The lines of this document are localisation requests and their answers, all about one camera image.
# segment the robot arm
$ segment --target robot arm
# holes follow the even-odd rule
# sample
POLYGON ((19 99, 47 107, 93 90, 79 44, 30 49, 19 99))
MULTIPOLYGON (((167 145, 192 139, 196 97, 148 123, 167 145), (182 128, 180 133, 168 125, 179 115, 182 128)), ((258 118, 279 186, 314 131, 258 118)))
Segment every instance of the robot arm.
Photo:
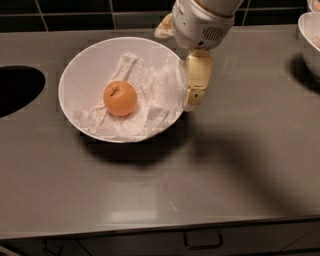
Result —
POLYGON ((185 110, 200 104, 208 85, 212 60, 209 50, 217 47, 234 24, 243 0, 176 0, 155 36, 174 36, 179 47, 189 50, 182 65, 187 77, 185 110))

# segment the napkin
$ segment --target napkin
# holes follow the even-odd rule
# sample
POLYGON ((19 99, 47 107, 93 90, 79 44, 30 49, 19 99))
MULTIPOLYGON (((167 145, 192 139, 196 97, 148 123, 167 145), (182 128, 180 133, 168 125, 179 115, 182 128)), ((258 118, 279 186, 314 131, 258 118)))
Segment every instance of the napkin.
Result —
POLYGON ((183 111, 183 90, 176 72, 167 64, 157 70, 147 67, 142 58, 126 53, 109 82, 126 81, 135 88, 135 112, 126 117, 110 114, 101 91, 100 102, 87 111, 74 109, 73 118, 86 132, 107 141, 137 142, 154 136, 172 125, 183 111))

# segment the orange fruit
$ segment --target orange fruit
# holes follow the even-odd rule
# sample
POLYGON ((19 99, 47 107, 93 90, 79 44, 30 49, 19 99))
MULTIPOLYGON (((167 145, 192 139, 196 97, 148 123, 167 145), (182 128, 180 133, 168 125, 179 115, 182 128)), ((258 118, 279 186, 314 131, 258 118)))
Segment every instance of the orange fruit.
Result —
POLYGON ((113 81, 106 86, 103 101, 111 114, 127 116, 135 111, 138 95, 131 84, 123 81, 113 81))

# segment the gray surface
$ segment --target gray surface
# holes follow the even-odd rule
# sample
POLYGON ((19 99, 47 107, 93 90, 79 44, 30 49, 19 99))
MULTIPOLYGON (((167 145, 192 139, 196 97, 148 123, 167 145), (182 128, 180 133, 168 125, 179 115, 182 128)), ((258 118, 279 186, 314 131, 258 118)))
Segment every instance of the gray surface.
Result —
POLYGON ((33 103, 0 119, 0 239, 320 213, 320 90, 295 25, 233 28, 212 50, 201 106, 139 144, 80 135, 59 108, 67 63, 115 36, 152 32, 0 34, 1 66, 47 78, 33 103))

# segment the oval hole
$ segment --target oval hole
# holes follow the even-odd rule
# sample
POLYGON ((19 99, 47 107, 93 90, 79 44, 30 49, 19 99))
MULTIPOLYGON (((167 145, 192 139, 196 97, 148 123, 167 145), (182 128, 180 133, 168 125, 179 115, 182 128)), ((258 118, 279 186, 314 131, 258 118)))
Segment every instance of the oval hole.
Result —
POLYGON ((31 103, 43 90, 46 79, 27 66, 0 67, 0 118, 31 103))

